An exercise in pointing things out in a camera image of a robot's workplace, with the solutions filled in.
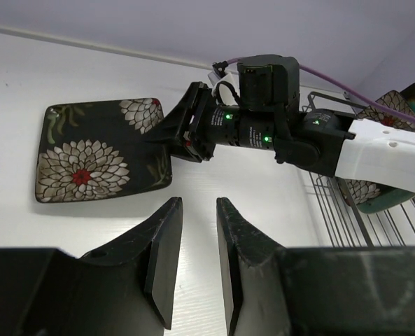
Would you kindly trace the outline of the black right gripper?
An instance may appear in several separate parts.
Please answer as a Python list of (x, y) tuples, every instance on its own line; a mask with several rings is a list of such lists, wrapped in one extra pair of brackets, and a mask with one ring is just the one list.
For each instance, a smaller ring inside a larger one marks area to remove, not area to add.
[(190, 162), (209, 161), (217, 145), (239, 146), (239, 105), (218, 103), (213, 90), (192, 82), (164, 119), (143, 140), (166, 144), (172, 157)]

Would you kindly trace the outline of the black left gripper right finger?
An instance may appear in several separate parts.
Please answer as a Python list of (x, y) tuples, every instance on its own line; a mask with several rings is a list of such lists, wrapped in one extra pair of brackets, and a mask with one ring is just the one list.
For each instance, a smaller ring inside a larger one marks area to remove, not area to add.
[(228, 335), (283, 335), (282, 246), (250, 224), (226, 197), (216, 200)]

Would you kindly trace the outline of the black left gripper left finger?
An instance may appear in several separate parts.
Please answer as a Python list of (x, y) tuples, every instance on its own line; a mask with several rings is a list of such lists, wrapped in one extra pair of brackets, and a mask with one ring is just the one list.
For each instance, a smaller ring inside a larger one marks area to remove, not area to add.
[(172, 197), (144, 222), (87, 252), (80, 287), (88, 330), (169, 330), (183, 228)]

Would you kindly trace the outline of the black floral square plate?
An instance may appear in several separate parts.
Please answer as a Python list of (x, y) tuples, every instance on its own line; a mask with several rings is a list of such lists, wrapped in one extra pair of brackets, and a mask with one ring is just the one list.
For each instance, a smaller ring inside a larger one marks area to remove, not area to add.
[(36, 201), (107, 200), (169, 186), (168, 150), (144, 140), (163, 118), (153, 97), (49, 106), (38, 146)]

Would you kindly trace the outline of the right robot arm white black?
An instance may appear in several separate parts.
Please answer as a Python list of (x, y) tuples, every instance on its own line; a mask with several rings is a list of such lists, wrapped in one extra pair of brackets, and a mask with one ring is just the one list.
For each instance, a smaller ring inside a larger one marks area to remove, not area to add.
[(234, 105), (218, 89), (191, 83), (144, 139), (192, 162), (210, 160), (217, 145), (273, 151), (279, 164), (415, 193), (414, 132), (327, 109), (302, 112), (294, 57), (256, 55), (236, 63)]

